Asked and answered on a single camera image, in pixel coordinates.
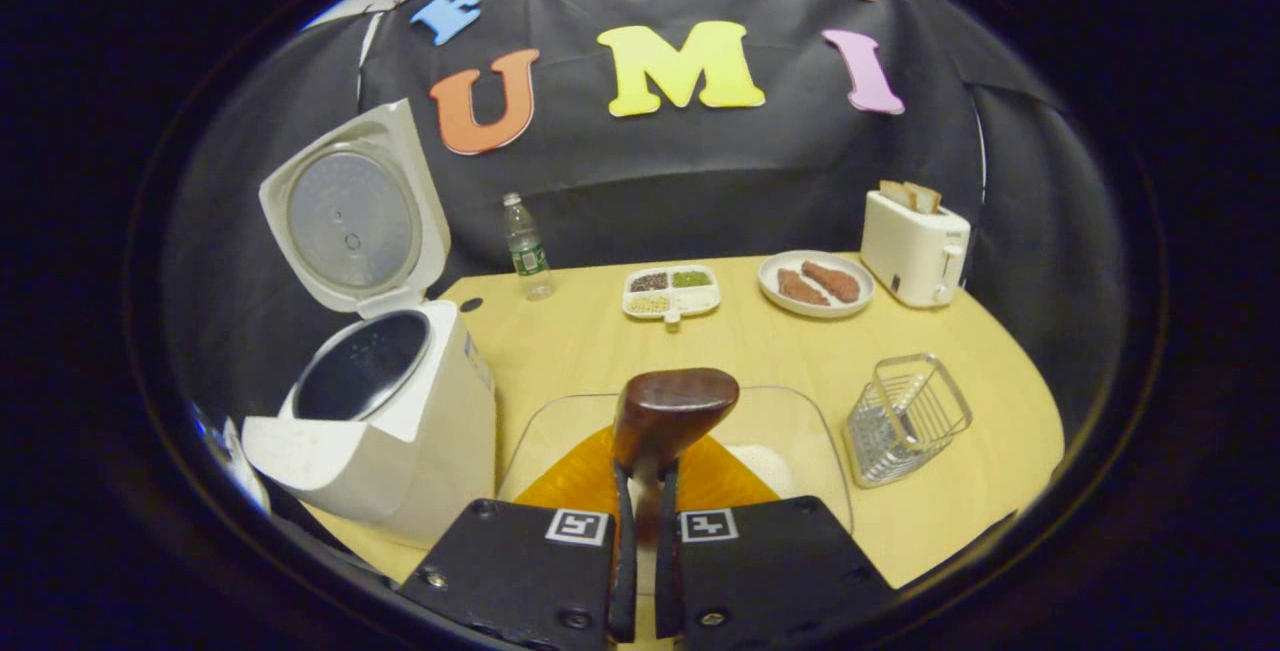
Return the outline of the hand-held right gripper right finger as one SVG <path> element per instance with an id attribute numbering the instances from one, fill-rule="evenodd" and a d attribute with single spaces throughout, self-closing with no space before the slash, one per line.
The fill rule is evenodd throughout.
<path id="1" fill-rule="evenodd" d="M 814 495 L 782 498 L 713 437 L 666 469 L 655 636 L 684 647 L 800 647 L 895 591 Z"/>

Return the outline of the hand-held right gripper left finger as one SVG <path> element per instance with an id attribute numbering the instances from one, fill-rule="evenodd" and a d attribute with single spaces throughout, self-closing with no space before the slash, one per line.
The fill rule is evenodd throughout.
<path id="1" fill-rule="evenodd" d="M 612 443 L 599 428 L 515 501 L 470 503 L 401 595 L 520 647 L 634 642 L 637 524 Z"/>

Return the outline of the clear tray of rice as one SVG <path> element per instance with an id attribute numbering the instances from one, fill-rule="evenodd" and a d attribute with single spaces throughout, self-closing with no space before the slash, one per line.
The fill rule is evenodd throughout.
<path id="1" fill-rule="evenodd" d="M 612 426 L 617 393 L 576 393 L 540 405 L 509 445 L 497 496 L 513 501 L 556 460 Z M 710 432 L 783 499 L 817 496 L 852 531 L 852 509 L 838 443 L 818 405 L 785 386 L 746 386 L 739 405 Z"/>

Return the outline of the white rice cooker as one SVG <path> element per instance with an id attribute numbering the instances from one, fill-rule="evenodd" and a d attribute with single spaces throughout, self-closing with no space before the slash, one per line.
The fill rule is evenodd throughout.
<path id="1" fill-rule="evenodd" d="M 324 133 L 261 182 L 292 272 L 353 315 L 273 417 L 241 432 L 250 464 L 307 505 L 428 547 L 497 489 L 497 399 L 460 304 L 428 297 L 451 230 L 408 100 Z"/>

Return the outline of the dark wooden spoon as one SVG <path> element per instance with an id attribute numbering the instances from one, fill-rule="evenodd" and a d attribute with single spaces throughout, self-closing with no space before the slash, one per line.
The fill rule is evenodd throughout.
<path id="1" fill-rule="evenodd" d="M 637 546 L 657 545 L 668 469 L 737 405 L 740 385 L 724 370 L 653 370 L 626 382 L 614 411 L 612 455 L 630 500 Z"/>

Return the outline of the metal wire chopstick holder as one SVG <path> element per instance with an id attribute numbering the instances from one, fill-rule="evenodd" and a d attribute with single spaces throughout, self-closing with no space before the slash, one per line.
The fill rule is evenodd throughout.
<path id="1" fill-rule="evenodd" d="M 902 480 L 946 450 L 973 418 L 938 356 L 877 361 L 844 423 L 852 481 L 870 490 Z"/>

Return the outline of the white round plate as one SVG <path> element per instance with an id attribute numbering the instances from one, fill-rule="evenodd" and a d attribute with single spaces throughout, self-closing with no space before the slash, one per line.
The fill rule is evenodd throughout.
<path id="1" fill-rule="evenodd" d="M 805 276 L 803 272 L 803 263 L 805 262 L 822 265 L 824 269 L 845 272 L 846 276 L 854 278 L 858 281 L 859 294 L 854 301 L 838 301 L 824 286 L 818 285 L 815 279 Z M 828 304 L 805 303 L 805 301 L 797 301 L 795 297 L 782 294 L 778 278 L 778 272 L 781 271 L 799 274 L 800 281 L 805 281 L 808 286 L 812 286 Z M 863 267 L 861 263 L 858 263 L 856 260 L 850 258 L 850 256 L 824 253 L 824 251 L 817 249 L 791 249 L 785 251 L 785 253 L 767 256 L 764 262 L 759 265 L 756 276 L 763 294 L 777 308 L 786 310 L 786 312 L 792 315 L 800 315 L 800 317 L 822 320 L 847 318 L 860 313 L 861 310 L 865 310 L 870 304 L 873 297 L 877 295 L 878 286 L 873 274 Z"/>

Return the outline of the brown meat piece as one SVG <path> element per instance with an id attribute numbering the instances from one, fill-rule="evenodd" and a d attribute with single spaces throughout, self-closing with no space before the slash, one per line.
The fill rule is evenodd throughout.
<path id="1" fill-rule="evenodd" d="M 796 303 L 813 306 L 829 304 L 829 301 L 826 295 L 823 295 L 823 292 L 819 292 L 817 288 L 809 285 L 801 274 L 792 271 L 792 269 L 778 269 L 777 285 L 780 295 L 796 301 Z"/>
<path id="2" fill-rule="evenodd" d="M 849 272 L 838 271 L 838 269 L 828 269 L 826 265 L 805 260 L 801 263 L 801 272 L 805 278 L 810 278 L 812 281 L 817 281 L 828 295 L 835 297 L 840 303 L 855 303 L 861 294 L 858 278 L 851 276 Z"/>

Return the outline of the white divided grain dish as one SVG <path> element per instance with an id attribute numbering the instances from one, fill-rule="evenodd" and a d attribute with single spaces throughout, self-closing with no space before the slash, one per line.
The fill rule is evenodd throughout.
<path id="1" fill-rule="evenodd" d="M 716 272 L 703 263 L 640 269 L 628 274 L 621 294 L 623 315 L 637 320 L 663 320 L 664 324 L 708 315 L 721 303 L 722 292 Z"/>

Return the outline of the clear plastic water bottle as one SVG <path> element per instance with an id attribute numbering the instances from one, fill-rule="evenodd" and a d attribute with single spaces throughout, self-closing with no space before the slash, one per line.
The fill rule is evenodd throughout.
<path id="1" fill-rule="evenodd" d="M 554 283 L 538 223 L 516 192 L 503 196 L 506 246 L 527 301 L 553 295 Z"/>

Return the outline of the white toaster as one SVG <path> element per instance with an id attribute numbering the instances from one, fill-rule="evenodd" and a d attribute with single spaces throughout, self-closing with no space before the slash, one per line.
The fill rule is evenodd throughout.
<path id="1" fill-rule="evenodd" d="M 901 304 L 947 306 L 961 286 L 970 233 L 970 223 L 945 206 L 938 214 L 914 212 L 869 191 L 861 263 Z"/>

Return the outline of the black backdrop cloth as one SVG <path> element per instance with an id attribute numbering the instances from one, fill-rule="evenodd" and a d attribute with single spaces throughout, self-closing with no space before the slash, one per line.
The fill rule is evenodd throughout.
<path id="1" fill-rule="evenodd" d="M 408 100 L 452 231 L 438 288 L 508 272 L 500 196 L 553 269 L 856 249 L 876 182 L 972 223 L 966 292 L 1027 350 L 1068 434 L 1108 388 L 1128 301 L 1117 214 L 1061 95 L 951 0 L 479 0 L 451 41 L 403 0 L 315 22 L 239 81 L 191 153 L 163 255 L 177 385 L 202 411 L 275 411 L 347 322 L 275 246 L 261 182 L 316 137 Z M 745 28 L 760 107 L 625 119 L 605 31 L 669 45 Z"/>

